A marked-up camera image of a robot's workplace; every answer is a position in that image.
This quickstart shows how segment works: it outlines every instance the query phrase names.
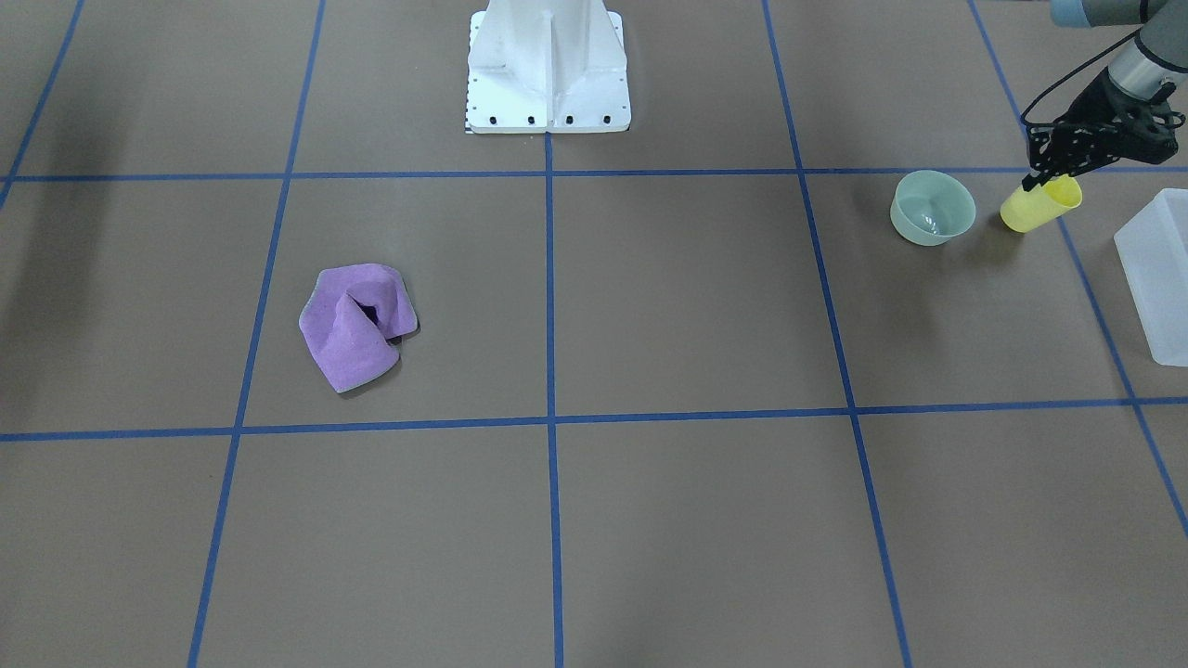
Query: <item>gray floor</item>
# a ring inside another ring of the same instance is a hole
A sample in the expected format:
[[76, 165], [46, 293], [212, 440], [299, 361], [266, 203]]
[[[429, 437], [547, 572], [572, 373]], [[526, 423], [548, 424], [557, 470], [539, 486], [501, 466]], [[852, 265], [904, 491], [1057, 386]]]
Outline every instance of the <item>gray floor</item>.
[[[0, 666], [1188, 664], [1112, 242], [1188, 151], [994, 215], [1125, 31], [614, 0], [631, 132], [492, 138], [482, 7], [0, 4]], [[972, 232], [896, 235], [918, 168]], [[297, 315], [361, 261], [422, 327], [337, 396]]]

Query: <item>clear plastic container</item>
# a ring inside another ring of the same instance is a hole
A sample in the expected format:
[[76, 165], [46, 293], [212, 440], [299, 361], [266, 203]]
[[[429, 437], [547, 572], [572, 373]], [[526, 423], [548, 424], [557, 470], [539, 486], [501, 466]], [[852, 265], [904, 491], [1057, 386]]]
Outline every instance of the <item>clear plastic container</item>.
[[1155, 361], [1188, 366], [1188, 190], [1168, 188], [1114, 234]]

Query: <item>blue tape line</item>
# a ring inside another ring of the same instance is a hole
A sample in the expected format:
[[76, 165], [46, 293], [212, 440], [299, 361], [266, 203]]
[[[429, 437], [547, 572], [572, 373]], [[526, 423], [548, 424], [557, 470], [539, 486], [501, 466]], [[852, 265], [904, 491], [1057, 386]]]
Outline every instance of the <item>blue tape line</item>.
[[557, 426], [549, 423], [549, 517], [552, 535], [552, 663], [565, 666], [564, 597], [561, 578], [561, 481], [557, 470]]
[[[920, 170], [946, 174], [1026, 174], [1023, 166], [872, 166], [872, 168], [775, 168], [775, 169], [640, 169], [640, 170], [554, 170], [556, 178], [625, 177], [625, 176], [792, 176], [800, 172], [813, 176], [909, 174]], [[1107, 174], [1184, 174], [1188, 166], [1180, 165], [1124, 165], [1105, 166]], [[404, 178], [539, 178], [543, 170], [522, 171], [295, 171], [293, 181], [323, 179], [404, 179]], [[283, 181], [284, 172], [207, 172], [207, 174], [78, 174], [78, 175], [26, 175], [5, 177], [5, 183], [107, 183], [122, 181]]]
[[195, 427], [182, 429], [108, 429], [101, 431], [32, 431], [26, 434], [0, 434], [0, 443], [229, 436], [233, 430], [230, 427]]
[[544, 171], [296, 171], [292, 178], [309, 181], [324, 178], [527, 178], [542, 177]]
[[1188, 405], [1188, 397], [1148, 397], [1136, 401], [1143, 405]]
[[771, 59], [776, 68], [776, 80], [779, 83], [779, 97], [784, 106], [784, 118], [788, 122], [788, 139], [792, 146], [792, 158], [796, 162], [797, 178], [801, 184], [801, 197], [804, 203], [804, 215], [808, 219], [809, 235], [813, 239], [813, 254], [816, 258], [817, 273], [821, 279], [821, 294], [824, 297], [826, 313], [829, 316], [829, 330], [833, 335], [834, 352], [838, 355], [838, 368], [841, 373], [841, 384], [846, 393], [846, 408], [849, 412], [849, 423], [854, 433], [854, 445], [858, 450], [858, 461], [862, 470], [862, 484], [866, 487], [866, 502], [870, 506], [871, 523], [874, 529], [874, 538], [879, 548], [879, 560], [883, 562], [883, 576], [887, 588], [887, 600], [891, 604], [891, 615], [895, 618], [896, 636], [899, 641], [899, 655], [904, 668], [911, 668], [911, 649], [908, 645], [908, 632], [903, 622], [903, 612], [899, 607], [898, 588], [895, 584], [895, 573], [891, 568], [891, 555], [887, 549], [886, 536], [883, 530], [881, 513], [879, 512], [878, 497], [874, 492], [874, 480], [871, 477], [870, 462], [866, 458], [866, 445], [862, 437], [862, 427], [858, 418], [854, 403], [854, 391], [849, 382], [849, 368], [846, 364], [846, 352], [841, 342], [841, 330], [838, 327], [838, 314], [834, 309], [833, 295], [829, 290], [829, 277], [826, 272], [824, 256], [821, 252], [821, 239], [817, 234], [816, 218], [813, 214], [813, 201], [809, 196], [808, 179], [804, 176], [804, 162], [801, 157], [800, 141], [796, 136], [796, 122], [792, 118], [792, 105], [788, 96], [788, 86], [784, 80], [784, 68], [779, 59], [779, 46], [776, 42], [776, 29], [771, 20], [771, 6], [769, 0], [763, 0], [763, 17], [767, 25], [767, 42], [771, 46]]
[[552, 136], [544, 136], [545, 373], [548, 415], [557, 416], [556, 283], [554, 264]]
[[310, 83], [314, 80], [314, 63], [317, 59], [317, 44], [322, 34], [322, 20], [326, 17], [326, 0], [318, 0], [317, 17], [314, 20], [314, 34], [310, 39], [309, 56], [305, 62], [305, 76], [302, 81], [301, 95], [297, 100], [297, 113], [293, 118], [292, 138], [289, 141], [289, 157], [285, 164], [285, 178], [280, 184], [280, 196], [277, 201], [277, 215], [272, 222], [272, 238], [268, 241], [268, 257], [264, 265], [264, 278], [260, 282], [260, 296], [255, 307], [255, 322], [252, 326], [252, 339], [248, 344], [247, 359], [244, 363], [244, 382], [240, 386], [239, 405], [235, 410], [234, 433], [227, 452], [227, 467], [223, 472], [222, 489], [219, 493], [219, 508], [215, 511], [215, 525], [210, 535], [210, 552], [207, 555], [207, 567], [202, 578], [202, 592], [198, 597], [198, 611], [194, 620], [194, 635], [190, 639], [189, 668], [197, 668], [198, 653], [202, 649], [202, 635], [206, 630], [207, 609], [210, 605], [210, 591], [214, 587], [215, 568], [219, 565], [219, 548], [222, 543], [222, 529], [227, 517], [227, 504], [230, 499], [232, 483], [235, 477], [235, 461], [239, 456], [240, 435], [244, 418], [247, 414], [247, 398], [252, 390], [252, 376], [255, 371], [255, 354], [260, 345], [260, 332], [264, 327], [264, 311], [268, 303], [268, 290], [272, 285], [272, 270], [277, 260], [277, 246], [280, 241], [280, 228], [289, 201], [289, 185], [293, 164], [297, 160], [297, 146], [301, 141], [301, 127], [305, 114], [305, 102], [309, 99]]
[[17, 183], [108, 183], [121, 181], [280, 181], [283, 172], [226, 174], [80, 174], [61, 176], [18, 176]]
[[1176, 484], [1171, 480], [1171, 474], [1168, 473], [1168, 465], [1163, 461], [1163, 454], [1159, 452], [1159, 447], [1155, 443], [1155, 434], [1151, 433], [1150, 424], [1146, 423], [1146, 416], [1139, 410], [1138, 405], [1135, 405], [1135, 415], [1138, 417], [1138, 426], [1143, 430], [1143, 436], [1146, 439], [1146, 447], [1151, 450], [1151, 459], [1155, 460], [1155, 468], [1159, 472], [1159, 479], [1163, 480], [1163, 487], [1168, 491], [1168, 496], [1171, 498], [1171, 508], [1176, 511], [1176, 517], [1180, 519], [1180, 528], [1184, 532], [1184, 537], [1188, 538], [1188, 515], [1184, 513], [1184, 505], [1180, 500], [1180, 494], [1176, 492]]
[[[1066, 399], [1041, 402], [991, 402], [960, 404], [873, 405], [855, 407], [858, 415], [922, 415], [931, 412], [1005, 412], [1016, 410], [1073, 410], [1085, 408], [1143, 405], [1188, 405], [1188, 397], [1144, 397], [1140, 399]], [[390, 422], [342, 422], [323, 424], [258, 424], [245, 426], [239, 433], [245, 436], [278, 434], [328, 434], [350, 431], [412, 431], [435, 429], [474, 429], [501, 427], [541, 427], [549, 424], [617, 424], [638, 422], [696, 422], [707, 420], [776, 420], [797, 417], [840, 417], [849, 415], [845, 407], [794, 408], [770, 410], [710, 410], [688, 412], [623, 412], [558, 415], [524, 417], [479, 417], [457, 420], [409, 420]], [[201, 436], [229, 436], [234, 427], [195, 427], [177, 429], [113, 429], [94, 431], [30, 431], [0, 434], [0, 442], [21, 443], [40, 441], [87, 441], [128, 439], [184, 439]]]
[[568, 169], [554, 172], [560, 177], [611, 176], [785, 176], [796, 174], [791, 168], [771, 169]]
[[561, 575], [561, 491], [557, 472], [556, 283], [554, 264], [552, 134], [544, 136], [545, 248], [545, 403], [549, 423], [549, 512], [552, 535], [552, 655], [555, 668], [565, 664], [565, 625]]
[[227, 464], [223, 467], [222, 485], [219, 487], [219, 508], [215, 510], [215, 525], [210, 531], [210, 549], [207, 552], [207, 567], [202, 573], [202, 592], [198, 594], [198, 612], [194, 618], [194, 636], [190, 638], [190, 655], [185, 662], [188, 668], [198, 667], [198, 651], [202, 649], [202, 632], [207, 626], [207, 611], [210, 607], [210, 590], [215, 581], [215, 567], [219, 563], [219, 548], [222, 544], [223, 523], [227, 521], [227, 502], [230, 499], [230, 484], [235, 475], [235, 460], [239, 458], [239, 434], [232, 434], [227, 448]]
[[333, 424], [261, 424], [244, 427], [248, 436], [277, 434], [335, 434], [346, 431], [419, 431], [434, 429], [475, 429], [481, 427], [533, 427], [548, 424], [545, 417], [492, 417], [474, 420], [409, 420], [393, 422], [345, 422]]
[[805, 408], [786, 410], [709, 410], [691, 412], [625, 412], [598, 415], [562, 415], [557, 424], [617, 424], [627, 422], [697, 422], [704, 420], [770, 420], [781, 417], [823, 417], [849, 415], [845, 408]]
[[25, 160], [25, 153], [29, 151], [29, 144], [33, 140], [33, 132], [37, 131], [37, 124], [42, 120], [42, 112], [45, 111], [45, 103], [50, 99], [50, 92], [53, 90], [53, 83], [58, 80], [58, 73], [62, 71], [62, 63], [67, 59], [67, 51], [70, 50], [70, 42], [74, 40], [75, 29], [78, 27], [78, 18], [82, 15], [82, 6], [86, 0], [78, 0], [75, 4], [74, 13], [70, 14], [70, 23], [67, 25], [67, 33], [62, 37], [62, 46], [58, 48], [58, 55], [53, 59], [53, 67], [50, 68], [50, 76], [45, 80], [45, 86], [42, 88], [42, 95], [37, 99], [37, 106], [33, 107], [33, 115], [29, 119], [29, 125], [25, 127], [25, 136], [20, 139], [20, 146], [17, 149], [17, 157], [12, 160], [12, 166], [8, 169], [8, 178], [4, 182], [4, 188], [0, 189], [0, 208], [8, 200], [8, 193], [12, 191], [12, 184], [20, 171], [20, 163]]
[[1070, 399], [1049, 402], [996, 402], [931, 405], [860, 407], [859, 415], [920, 415], [927, 412], [994, 412], [1010, 410], [1057, 410], [1130, 405], [1127, 399]]
[[[1003, 86], [1003, 92], [1006, 93], [1006, 100], [1011, 105], [1011, 111], [1015, 113], [1016, 118], [1019, 116], [1019, 106], [1015, 101], [1015, 94], [1011, 93], [1011, 86], [1006, 81], [1006, 75], [1003, 73], [1001, 63], [998, 59], [998, 53], [994, 51], [994, 45], [990, 40], [990, 34], [986, 32], [986, 26], [981, 20], [981, 13], [978, 11], [978, 6], [974, 0], [966, 0], [969, 6], [969, 12], [973, 14], [974, 21], [978, 24], [978, 30], [981, 32], [982, 43], [986, 45], [986, 51], [990, 53], [990, 59], [994, 64], [994, 71], [998, 73], [998, 81]], [[1019, 131], [1023, 133], [1024, 139], [1026, 139], [1026, 130], [1023, 127], [1022, 121], [1019, 122]], [[1093, 308], [1093, 315], [1098, 320], [1098, 326], [1101, 328], [1101, 335], [1106, 339], [1106, 346], [1110, 348], [1110, 355], [1113, 358], [1114, 366], [1118, 370], [1118, 376], [1121, 378], [1123, 386], [1126, 389], [1126, 397], [1130, 399], [1131, 408], [1135, 410], [1135, 417], [1138, 420], [1139, 428], [1143, 431], [1143, 437], [1146, 440], [1146, 447], [1151, 450], [1151, 458], [1155, 460], [1155, 466], [1159, 472], [1159, 478], [1163, 479], [1163, 487], [1168, 493], [1168, 498], [1171, 500], [1171, 506], [1176, 512], [1176, 517], [1180, 519], [1180, 525], [1183, 529], [1184, 536], [1188, 536], [1188, 518], [1184, 517], [1183, 503], [1180, 499], [1180, 493], [1176, 491], [1176, 486], [1168, 475], [1167, 466], [1163, 462], [1163, 455], [1159, 453], [1159, 446], [1155, 442], [1155, 435], [1151, 434], [1150, 428], [1146, 423], [1146, 416], [1143, 414], [1143, 402], [1138, 401], [1135, 393], [1135, 387], [1130, 382], [1130, 377], [1126, 373], [1126, 366], [1121, 361], [1121, 355], [1118, 353], [1118, 346], [1114, 345], [1113, 335], [1110, 333], [1110, 327], [1106, 324], [1105, 315], [1101, 311], [1101, 307], [1098, 303], [1097, 295], [1093, 292], [1093, 286], [1089, 284], [1088, 275], [1085, 272], [1085, 265], [1081, 263], [1080, 253], [1076, 251], [1076, 245], [1073, 242], [1073, 237], [1068, 232], [1068, 225], [1064, 222], [1063, 216], [1057, 219], [1060, 226], [1060, 233], [1064, 239], [1064, 246], [1068, 248], [1069, 254], [1073, 258], [1073, 264], [1076, 267], [1076, 273], [1081, 278], [1081, 286], [1085, 289], [1086, 296], [1089, 298], [1089, 305]]]
[[873, 174], [910, 174], [921, 170], [943, 171], [944, 174], [1026, 174], [1023, 166], [914, 166], [914, 168], [804, 168], [809, 175], [873, 175]]

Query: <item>plastic cup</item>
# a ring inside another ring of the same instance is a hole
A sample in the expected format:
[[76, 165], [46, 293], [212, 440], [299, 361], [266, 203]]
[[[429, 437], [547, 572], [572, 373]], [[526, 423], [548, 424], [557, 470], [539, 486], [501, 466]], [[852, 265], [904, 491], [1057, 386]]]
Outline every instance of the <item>plastic cup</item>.
[[1081, 185], [1072, 176], [1054, 178], [1030, 193], [1015, 189], [998, 213], [1006, 227], [1016, 232], [1031, 232], [1081, 206]]
[[937, 246], [973, 226], [978, 208], [961, 182], [933, 170], [914, 171], [899, 181], [891, 202], [891, 223], [901, 237], [921, 246]]

